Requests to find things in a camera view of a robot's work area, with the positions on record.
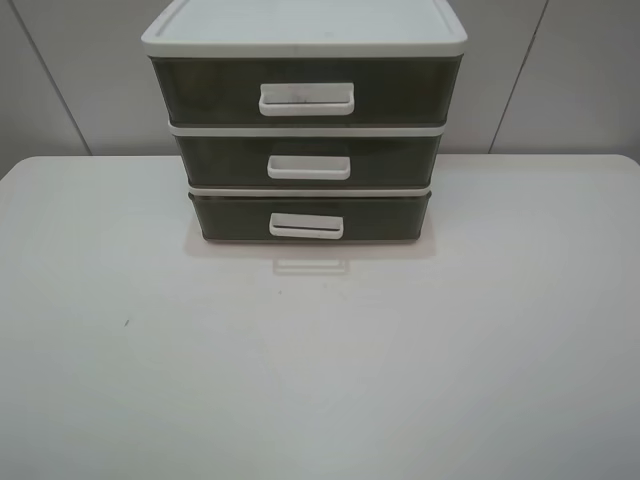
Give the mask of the white plastic drawer cabinet frame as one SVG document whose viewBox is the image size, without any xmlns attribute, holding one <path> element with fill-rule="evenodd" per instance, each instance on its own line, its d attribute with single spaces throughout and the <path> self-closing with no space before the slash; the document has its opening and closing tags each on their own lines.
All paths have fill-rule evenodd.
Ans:
<svg viewBox="0 0 640 480">
<path fill-rule="evenodd" d="M 175 1 L 141 38 L 150 61 L 169 59 L 463 59 L 467 33 L 445 1 Z M 354 110 L 354 87 L 267 84 L 260 112 L 268 117 L 339 116 Z M 441 126 L 263 127 L 175 126 L 179 137 L 422 137 L 441 140 Z M 419 188 L 211 188 L 198 196 L 422 196 Z"/>
</svg>

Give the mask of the dark translucent drawer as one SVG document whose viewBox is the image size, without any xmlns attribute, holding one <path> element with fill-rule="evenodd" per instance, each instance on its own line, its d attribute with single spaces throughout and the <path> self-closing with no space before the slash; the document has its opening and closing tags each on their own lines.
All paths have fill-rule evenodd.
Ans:
<svg viewBox="0 0 640 480">
<path fill-rule="evenodd" d="M 418 239 L 431 195 L 189 198 L 210 241 L 371 243 Z"/>
<path fill-rule="evenodd" d="M 445 124 L 462 59 L 169 59 L 153 65 L 175 126 L 346 127 Z M 259 110 L 267 84 L 354 87 L 354 110 L 339 116 L 268 117 Z"/>
<path fill-rule="evenodd" d="M 438 136 L 179 137 L 189 183 L 211 188 L 419 188 Z"/>
</svg>

